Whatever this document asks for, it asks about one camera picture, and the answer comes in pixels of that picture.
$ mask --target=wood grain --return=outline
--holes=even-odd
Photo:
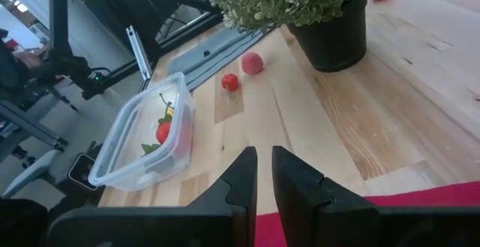
[[[250,48],[264,71],[250,76],[233,62],[193,92],[190,166],[139,192],[107,188],[100,205],[188,205],[246,146],[258,154],[258,214],[277,210],[272,146],[361,195],[479,180],[479,22],[440,0],[369,2],[368,52],[335,74],[315,71],[288,29],[275,30]],[[170,59],[218,28],[160,59],[152,84]],[[227,72],[241,80],[235,95],[220,91]]]
[[[239,75],[238,61],[230,62],[215,75],[215,123],[244,111],[242,85],[234,92],[222,87],[222,78],[226,74]]]

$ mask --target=black flower pot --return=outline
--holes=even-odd
[[[315,69],[341,71],[362,59],[367,52],[366,5],[367,0],[351,0],[343,5],[341,17],[308,26],[288,25]]]

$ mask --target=potted plant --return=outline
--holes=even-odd
[[[340,71],[366,53],[367,0],[211,0],[226,26],[269,30],[287,25],[318,71]]]

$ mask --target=gray mat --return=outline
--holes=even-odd
[[[235,29],[223,28],[187,52],[172,59],[168,74],[181,71],[185,74],[188,90],[200,86],[212,75],[240,56],[259,41],[264,34],[239,33]]]

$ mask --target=green leaf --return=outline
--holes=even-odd
[[[152,151],[157,150],[160,147],[160,144],[152,144],[150,149],[153,149]]]
[[[294,23],[295,23],[295,26],[303,26],[303,25],[306,25],[306,24],[308,23],[308,17],[306,17],[306,16],[301,16],[301,17],[295,19]]]
[[[340,10],[334,10],[333,16],[334,17],[341,17],[344,13]]]
[[[151,146],[147,145],[147,144],[142,144],[141,146],[142,146],[142,149],[145,153],[144,155],[150,154],[160,147],[159,144],[152,144]]]
[[[318,10],[317,10],[317,13],[321,16],[323,14],[323,6],[322,5],[319,5],[318,6]]]
[[[344,3],[344,0],[335,0],[333,2],[333,5],[337,6],[337,7],[340,7],[342,5],[342,3]]]
[[[175,165],[175,160],[170,155],[165,160],[159,162],[158,164],[147,168],[147,172],[151,171],[151,172],[159,173],[161,175],[163,172],[167,172],[169,168],[173,167],[173,165]]]
[[[261,9],[265,9],[265,8],[269,7],[269,4],[268,4],[268,2],[259,2],[256,6],[261,8]]]
[[[332,19],[332,17],[329,16],[329,15],[326,15],[326,16],[322,17],[322,21],[323,21],[323,22],[328,22],[328,21],[330,21],[331,19]]]
[[[164,119],[165,119],[165,122],[171,122],[172,121],[172,115],[166,114]]]

